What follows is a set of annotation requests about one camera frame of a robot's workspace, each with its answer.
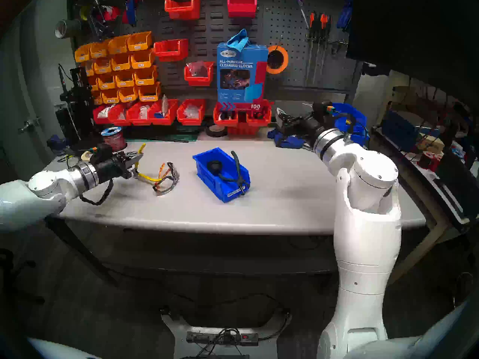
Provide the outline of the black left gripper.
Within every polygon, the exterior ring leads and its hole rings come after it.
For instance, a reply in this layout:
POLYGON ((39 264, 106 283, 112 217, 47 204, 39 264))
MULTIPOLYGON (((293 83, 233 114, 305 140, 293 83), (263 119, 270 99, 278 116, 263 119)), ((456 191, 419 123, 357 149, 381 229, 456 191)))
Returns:
POLYGON ((143 155, 129 151, 124 153, 95 154, 95 172, 99 180, 124 178, 138 175, 139 162, 143 155))

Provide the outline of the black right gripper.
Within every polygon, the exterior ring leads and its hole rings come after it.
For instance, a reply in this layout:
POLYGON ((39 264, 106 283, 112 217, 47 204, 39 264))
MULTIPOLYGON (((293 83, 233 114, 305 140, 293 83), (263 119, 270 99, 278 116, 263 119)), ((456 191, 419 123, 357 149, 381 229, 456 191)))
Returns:
POLYGON ((318 137, 319 121, 314 111, 305 116, 294 117, 286 114, 281 108, 276 107, 276 114, 281 121, 280 132, 284 136, 318 137))

